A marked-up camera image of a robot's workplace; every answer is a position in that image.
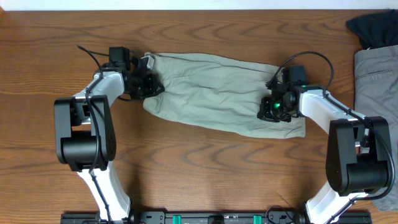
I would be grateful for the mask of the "light green shorts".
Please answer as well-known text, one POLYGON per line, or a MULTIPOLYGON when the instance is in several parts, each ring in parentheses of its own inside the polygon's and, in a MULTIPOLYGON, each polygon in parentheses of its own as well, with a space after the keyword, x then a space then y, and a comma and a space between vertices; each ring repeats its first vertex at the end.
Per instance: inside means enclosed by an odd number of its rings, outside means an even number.
POLYGON ((275 65, 210 54, 150 53, 152 71, 165 90, 144 100, 150 114, 179 123, 237 133, 252 138, 305 136, 305 120, 260 120, 261 100, 275 65))

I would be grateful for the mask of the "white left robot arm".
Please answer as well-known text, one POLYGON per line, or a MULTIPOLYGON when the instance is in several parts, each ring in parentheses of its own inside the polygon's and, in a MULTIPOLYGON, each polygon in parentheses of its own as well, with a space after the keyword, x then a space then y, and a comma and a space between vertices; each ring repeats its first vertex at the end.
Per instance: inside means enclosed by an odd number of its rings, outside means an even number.
POLYGON ((56 155, 89 187, 98 213, 64 213, 61 223, 139 223, 121 186, 113 161, 116 133, 110 107, 115 100, 144 100, 164 92, 152 71, 152 56, 138 57, 125 47, 111 47, 92 81, 71 97, 54 103, 56 155))

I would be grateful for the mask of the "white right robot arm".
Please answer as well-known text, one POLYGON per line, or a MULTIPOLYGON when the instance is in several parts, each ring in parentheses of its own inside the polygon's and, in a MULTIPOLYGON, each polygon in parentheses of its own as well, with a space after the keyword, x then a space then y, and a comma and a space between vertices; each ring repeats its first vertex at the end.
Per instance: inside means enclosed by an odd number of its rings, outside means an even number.
POLYGON ((306 117, 328 135, 327 182, 292 223, 338 223, 357 201, 385 197, 393 188, 395 168, 389 125, 380 116, 365 116, 337 101, 320 85, 311 85, 301 65, 276 71, 266 87, 257 117, 289 123, 306 117))

